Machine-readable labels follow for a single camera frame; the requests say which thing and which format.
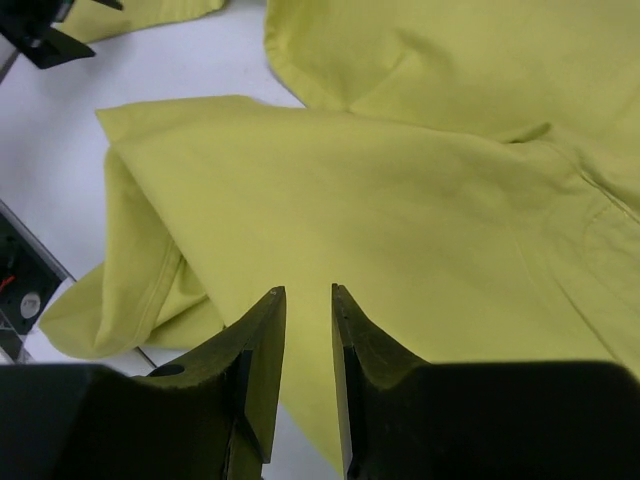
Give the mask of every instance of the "cloth pile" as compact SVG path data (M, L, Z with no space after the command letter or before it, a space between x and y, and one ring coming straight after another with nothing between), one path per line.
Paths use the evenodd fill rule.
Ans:
M131 3L67 29L222 5ZM640 374L639 23L632 0L269 0L268 58L309 108L99 112L105 262L41 328L81 358L191 348L285 285L281 400L336 467L332 283L427 361Z

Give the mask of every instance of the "yellow-green fabric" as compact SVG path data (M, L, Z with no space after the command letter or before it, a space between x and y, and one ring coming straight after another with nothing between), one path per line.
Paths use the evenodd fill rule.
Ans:
M164 23L183 22L219 10L225 0L122 0L124 10L76 0L58 27L81 42L93 42Z
M285 285L281 399L338 466L330 286L431 362L640 372L635 166L549 125L501 144L242 97L99 112L106 261L41 320L63 352L192 347Z
M635 157L638 25L637 0L270 0L266 48L309 107L492 137L552 122Z

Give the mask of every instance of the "yellow shirt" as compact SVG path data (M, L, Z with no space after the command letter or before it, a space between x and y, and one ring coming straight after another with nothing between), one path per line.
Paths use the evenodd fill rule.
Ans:
M183 22L219 10L225 0L121 0L115 10L93 0L76 0L57 28L81 42L93 42L132 30Z
M336 466L333 282L427 361L640 372L639 183L596 146L545 124L500 144L242 97L99 117L106 261L41 321L70 355L193 347L285 285L281 399Z
M266 49L309 107L510 139L541 122L640 154L635 0L270 0Z

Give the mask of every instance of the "white table surface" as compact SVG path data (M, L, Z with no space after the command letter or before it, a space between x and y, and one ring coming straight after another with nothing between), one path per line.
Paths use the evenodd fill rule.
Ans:
M107 141L96 109L229 94L301 106L268 67L264 13L265 0L233 0L223 12L199 20L98 42L93 59L46 71L24 57L13 65L0 85L0 199L75 278L104 258ZM25 345L36 361L73 361L37 328ZM156 364L181 353L145 351ZM104 363L128 374L151 368L134 351ZM263 476L339 478L282 408L273 462Z

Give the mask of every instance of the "black clamp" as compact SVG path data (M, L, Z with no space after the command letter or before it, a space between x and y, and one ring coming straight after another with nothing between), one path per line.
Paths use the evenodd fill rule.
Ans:
M280 287L148 377L97 364L0 367L1 477L259 480L285 322Z
M122 10L117 0L93 0ZM0 34L38 68L95 56L95 52L78 40L55 28L63 22L75 0L0 0Z

